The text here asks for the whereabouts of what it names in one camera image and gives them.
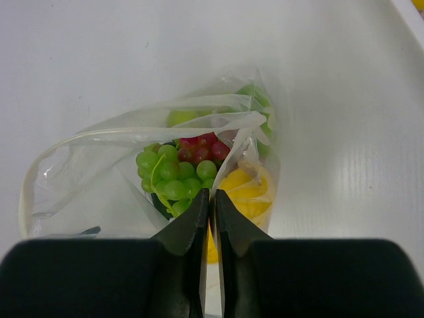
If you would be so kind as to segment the clear zip top bag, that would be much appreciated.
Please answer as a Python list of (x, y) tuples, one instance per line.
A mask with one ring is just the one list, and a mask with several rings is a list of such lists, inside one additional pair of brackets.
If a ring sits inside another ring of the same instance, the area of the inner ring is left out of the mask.
[(225, 191), (267, 231), (280, 175), (277, 131), (255, 69), (97, 123), (32, 163), (21, 188), (20, 234), (150, 237), (204, 188)]

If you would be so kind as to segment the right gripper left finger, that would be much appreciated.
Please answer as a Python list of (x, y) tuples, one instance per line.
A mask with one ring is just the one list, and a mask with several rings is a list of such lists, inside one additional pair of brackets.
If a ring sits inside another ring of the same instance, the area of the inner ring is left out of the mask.
[(209, 191), (151, 238), (47, 238), (1, 263), (2, 317), (203, 317)]

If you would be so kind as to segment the dark green avocado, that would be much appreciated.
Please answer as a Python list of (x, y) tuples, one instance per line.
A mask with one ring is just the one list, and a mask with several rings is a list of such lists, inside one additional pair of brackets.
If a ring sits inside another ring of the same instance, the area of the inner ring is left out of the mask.
[(174, 218), (174, 216), (167, 210), (167, 207), (160, 201), (159, 197), (155, 193), (151, 193), (150, 196), (153, 206), (163, 217), (165, 217), (167, 220)]

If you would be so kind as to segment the light green cabbage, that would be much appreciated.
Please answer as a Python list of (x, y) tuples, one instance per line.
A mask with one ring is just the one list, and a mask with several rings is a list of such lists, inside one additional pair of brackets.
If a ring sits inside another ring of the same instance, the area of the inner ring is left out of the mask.
[(204, 117), (207, 115), (211, 115), (211, 111), (180, 111), (173, 110), (170, 111), (167, 119), (166, 126), (168, 128), (180, 125), (182, 123), (186, 123), (196, 118)]

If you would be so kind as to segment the green grapes bunch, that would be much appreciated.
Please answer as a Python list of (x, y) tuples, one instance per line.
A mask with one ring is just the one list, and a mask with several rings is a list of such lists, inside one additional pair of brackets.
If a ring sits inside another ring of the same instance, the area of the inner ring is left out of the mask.
[(155, 193), (174, 216), (185, 212), (198, 192), (211, 189), (218, 167), (202, 161), (197, 167), (178, 160), (178, 144), (151, 144), (137, 154), (135, 162), (144, 192)]

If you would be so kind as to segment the yellow squash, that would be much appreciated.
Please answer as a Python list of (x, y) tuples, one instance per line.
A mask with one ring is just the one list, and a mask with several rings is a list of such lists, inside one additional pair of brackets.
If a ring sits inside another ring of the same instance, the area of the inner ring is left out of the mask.
[(276, 186), (263, 166), (253, 175), (242, 168), (233, 170), (219, 183), (238, 211), (265, 233), (268, 231), (271, 210), (276, 199)]

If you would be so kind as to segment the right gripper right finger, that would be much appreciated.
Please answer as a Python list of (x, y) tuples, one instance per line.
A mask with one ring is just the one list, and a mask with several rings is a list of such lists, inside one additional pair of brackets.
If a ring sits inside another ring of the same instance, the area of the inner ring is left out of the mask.
[(422, 317), (407, 254), (374, 238), (276, 239), (215, 194), (224, 317)]

